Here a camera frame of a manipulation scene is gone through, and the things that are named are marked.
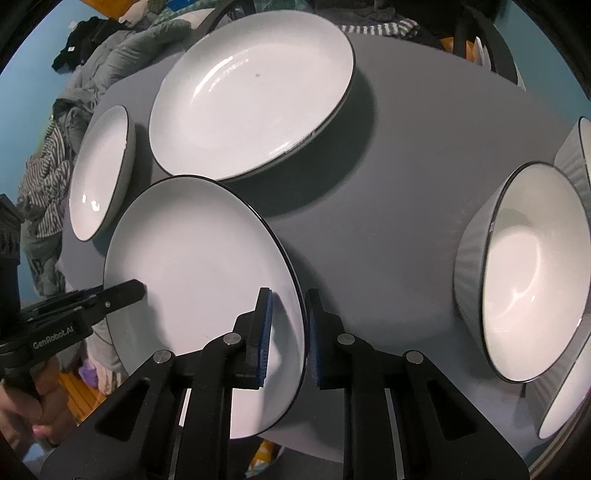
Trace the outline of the person's left hand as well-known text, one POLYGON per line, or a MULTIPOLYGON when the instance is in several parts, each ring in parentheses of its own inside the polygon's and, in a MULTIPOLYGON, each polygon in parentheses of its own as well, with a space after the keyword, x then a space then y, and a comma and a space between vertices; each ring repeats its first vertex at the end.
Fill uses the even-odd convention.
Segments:
POLYGON ((1 382, 1 434, 20 460, 37 440, 58 445, 77 427, 59 374, 58 359, 51 357, 35 381, 39 400, 1 382))

